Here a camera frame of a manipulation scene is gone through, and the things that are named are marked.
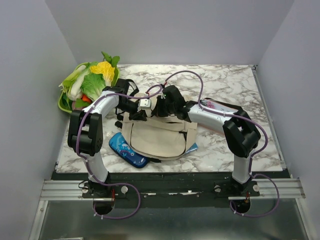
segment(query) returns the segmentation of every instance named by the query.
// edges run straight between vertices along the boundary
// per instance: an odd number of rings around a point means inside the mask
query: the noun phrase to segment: green tray
[[[82,66],[82,65],[87,65],[87,64],[88,64],[88,62],[81,63],[81,64],[79,64],[78,66],[76,66],[76,68],[75,68],[74,70],[76,70],[77,68],[79,68],[79,67]],[[120,73],[120,72],[119,72],[119,69],[116,67],[116,68],[114,69],[114,79],[115,79],[115,80],[112,81],[112,84],[113,84],[113,85],[116,84],[116,82],[117,82],[117,80],[118,80],[118,78],[119,78],[119,75],[120,75],[119,73]],[[66,93],[65,93],[65,92],[62,92],[61,95],[60,95],[60,97],[59,97],[59,99],[58,99],[58,107],[59,107],[62,111],[65,111],[65,112],[67,112],[67,113],[70,114],[72,111],[68,110],[68,109],[66,108],[66,106],[64,105],[63,101],[62,101],[62,97],[63,97],[64,94],[66,94]]]

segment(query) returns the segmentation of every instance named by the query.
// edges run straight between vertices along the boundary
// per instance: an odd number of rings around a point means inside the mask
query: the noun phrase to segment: blue pouch
[[[121,132],[116,133],[109,141],[110,148],[121,158],[137,169],[143,168],[148,163],[148,158],[134,152],[127,144]]]

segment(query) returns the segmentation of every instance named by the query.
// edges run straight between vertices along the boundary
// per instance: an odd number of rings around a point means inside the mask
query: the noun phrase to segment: gray wall
[[[285,162],[320,229],[320,1],[296,0],[257,73]]]
[[[28,239],[67,116],[58,84],[76,61],[43,0],[0,7],[0,238]]]
[[[46,0],[78,63],[257,64],[293,0]]]

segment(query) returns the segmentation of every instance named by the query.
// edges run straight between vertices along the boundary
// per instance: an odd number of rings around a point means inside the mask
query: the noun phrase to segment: marble surface
[[[253,159],[253,171],[282,171],[280,157],[272,137],[266,113],[260,98],[250,66],[247,65],[121,65],[120,77],[134,80],[140,92],[145,92],[154,84],[163,83],[170,75],[180,70],[192,70],[201,75],[204,82],[202,97],[242,106],[251,119],[258,122],[268,134],[267,148]],[[198,78],[190,73],[182,73],[169,80],[183,95],[196,100],[200,91]],[[133,172],[231,172],[233,154],[230,152],[223,135],[197,128],[196,143],[198,150],[178,160],[161,163],[148,163],[137,169],[125,162],[109,147],[109,139],[119,129],[115,127],[114,112],[103,120],[103,163],[111,173]],[[264,138],[258,148],[263,146]],[[85,165],[74,151],[68,147],[67,131],[58,157],[58,173],[86,173]]]

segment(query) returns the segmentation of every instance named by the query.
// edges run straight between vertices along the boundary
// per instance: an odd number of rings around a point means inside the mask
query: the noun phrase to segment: beige bag
[[[176,116],[152,116],[147,117],[147,121],[129,120],[126,112],[122,135],[138,154],[171,161],[180,158],[195,143],[197,123],[179,120]]]

